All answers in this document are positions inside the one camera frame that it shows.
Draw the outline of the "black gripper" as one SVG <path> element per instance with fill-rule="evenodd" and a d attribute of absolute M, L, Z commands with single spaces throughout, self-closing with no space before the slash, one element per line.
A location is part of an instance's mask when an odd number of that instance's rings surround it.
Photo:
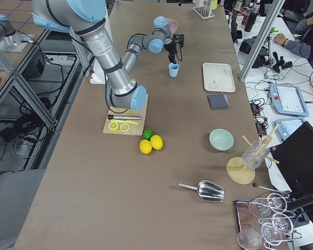
<path fill-rule="evenodd" d="M 168 59 L 170 63 L 175 64 L 175 54 L 177 53 L 176 45 L 179 45 L 180 48 L 184 46 L 184 34 L 172 34 L 164 42 L 164 48 L 169 52 Z"/>

